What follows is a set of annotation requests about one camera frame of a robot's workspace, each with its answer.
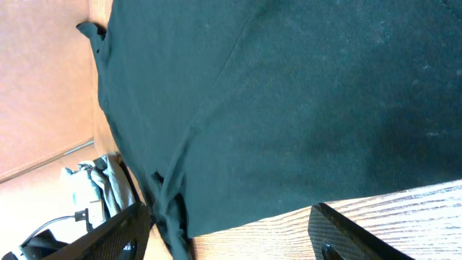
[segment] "crumpled fabric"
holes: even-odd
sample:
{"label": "crumpled fabric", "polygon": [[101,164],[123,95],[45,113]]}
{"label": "crumpled fabric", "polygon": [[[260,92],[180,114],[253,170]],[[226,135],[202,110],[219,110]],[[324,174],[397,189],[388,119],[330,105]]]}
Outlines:
{"label": "crumpled fabric", "polygon": [[61,174],[72,190],[75,211],[88,207],[90,202],[103,199],[108,213],[105,221],[135,202],[133,191],[116,153],[103,155],[96,160],[85,160],[78,170],[62,168]]}

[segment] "dark green t-shirt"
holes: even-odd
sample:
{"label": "dark green t-shirt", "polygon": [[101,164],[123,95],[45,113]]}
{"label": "dark green t-shirt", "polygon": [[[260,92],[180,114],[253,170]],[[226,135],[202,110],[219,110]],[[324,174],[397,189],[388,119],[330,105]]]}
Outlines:
{"label": "dark green t-shirt", "polygon": [[114,0],[99,101],[173,256],[317,202],[462,176],[462,24],[438,0]]}

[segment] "black cable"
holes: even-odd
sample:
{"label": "black cable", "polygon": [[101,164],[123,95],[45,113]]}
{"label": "black cable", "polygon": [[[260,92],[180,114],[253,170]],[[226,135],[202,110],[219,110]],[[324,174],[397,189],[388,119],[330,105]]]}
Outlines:
{"label": "black cable", "polygon": [[75,216],[58,217],[58,218],[56,218],[56,219],[54,219],[54,220],[50,220],[50,221],[48,221],[47,223],[41,225],[36,231],[34,231],[34,233],[32,233],[32,235],[29,235],[29,237],[28,237],[24,242],[22,242],[21,247],[26,246],[26,245],[30,242],[30,240],[31,240],[35,235],[37,235],[37,233],[39,233],[44,227],[48,226],[49,224],[55,223],[55,222],[60,221],[60,220],[67,220],[67,219],[70,219],[70,218],[75,218]]}

